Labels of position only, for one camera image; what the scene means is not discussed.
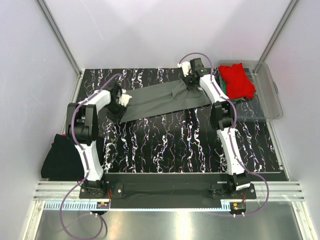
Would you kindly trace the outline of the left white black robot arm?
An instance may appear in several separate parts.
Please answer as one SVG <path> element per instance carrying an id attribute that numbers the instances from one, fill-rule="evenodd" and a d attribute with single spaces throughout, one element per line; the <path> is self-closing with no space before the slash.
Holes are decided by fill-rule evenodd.
<path id="1" fill-rule="evenodd" d="M 85 100 L 67 106 L 65 133 L 73 142 L 83 167 L 83 179 L 78 182 L 81 198 L 104 198 L 111 191 L 104 177 L 98 147 L 99 111 L 107 110 L 107 117 L 118 124 L 132 96 L 117 83 L 106 89 L 98 89 Z"/>

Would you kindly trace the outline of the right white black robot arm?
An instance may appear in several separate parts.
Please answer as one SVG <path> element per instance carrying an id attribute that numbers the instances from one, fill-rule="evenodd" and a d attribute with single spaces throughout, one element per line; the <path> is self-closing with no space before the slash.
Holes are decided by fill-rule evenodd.
<path id="1" fill-rule="evenodd" d="M 242 199 L 250 188 L 251 181 L 244 167 L 236 140 L 236 108 L 233 101 L 223 92 L 213 76 L 213 71 L 204 67 L 201 58 L 180 61 L 177 64 L 182 70 L 183 81 L 188 89 L 200 87 L 211 102 L 210 125 L 216 131 L 223 147 L 227 163 L 228 180 L 219 191 L 231 198 Z"/>

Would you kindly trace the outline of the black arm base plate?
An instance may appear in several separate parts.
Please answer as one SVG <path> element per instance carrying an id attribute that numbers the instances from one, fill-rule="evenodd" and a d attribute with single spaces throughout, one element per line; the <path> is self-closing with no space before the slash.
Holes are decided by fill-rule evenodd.
<path id="1" fill-rule="evenodd" d="M 253 184 L 236 190 L 226 173 L 106 173 L 100 183 L 82 184 L 81 199 L 111 200 L 113 209 L 213 209 L 222 200 L 255 200 Z"/>

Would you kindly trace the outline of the grey t shirt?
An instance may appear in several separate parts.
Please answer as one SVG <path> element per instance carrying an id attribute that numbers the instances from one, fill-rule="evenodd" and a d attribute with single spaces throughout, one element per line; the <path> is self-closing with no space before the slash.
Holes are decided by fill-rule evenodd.
<path id="1" fill-rule="evenodd" d="M 130 122 L 186 109 L 210 105 L 210 99 L 197 87 L 187 89 L 182 80 L 175 80 L 128 90 L 131 96 L 120 122 Z"/>

